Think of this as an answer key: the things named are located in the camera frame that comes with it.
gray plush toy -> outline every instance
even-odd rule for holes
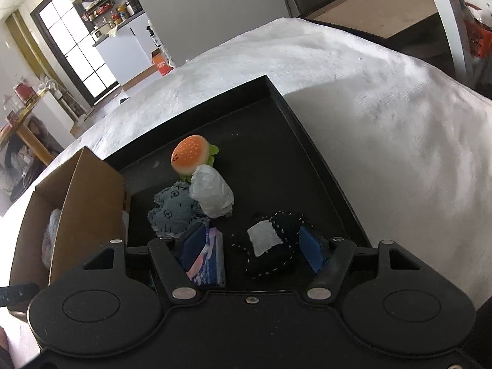
[[[189,196],[189,183],[177,181],[171,187],[159,191],[154,196],[158,205],[152,209],[147,218],[158,237],[178,238],[192,224],[205,223],[209,219],[200,208],[200,204]]]

white fabric patch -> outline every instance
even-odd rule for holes
[[[254,248],[254,256],[259,257],[274,245],[282,244],[275,229],[268,220],[262,220],[248,229],[248,236]]]

white plastic bag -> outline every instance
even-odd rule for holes
[[[61,209],[54,209],[50,214],[50,223],[44,231],[43,243],[41,245],[41,261],[46,269],[50,270],[51,256],[53,255],[53,246],[57,236],[58,224],[60,223]]]
[[[191,177],[189,196],[200,203],[209,218],[218,218],[232,211],[234,194],[217,170],[200,165]]]

white fluffy blanket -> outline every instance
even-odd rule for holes
[[[479,307],[492,294],[490,100],[427,63],[337,29],[278,19],[209,50],[124,102],[45,172],[83,145],[105,158],[265,74],[316,143],[371,242],[397,241]],[[15,239],[29,194],[4,218],[12,234],[2,232],[2,239]],[[2,279],[8,282],[4,273]]]

wooden board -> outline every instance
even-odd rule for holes
[[[436,13],[434,0],[336,0],[307,19],[389,38]]]

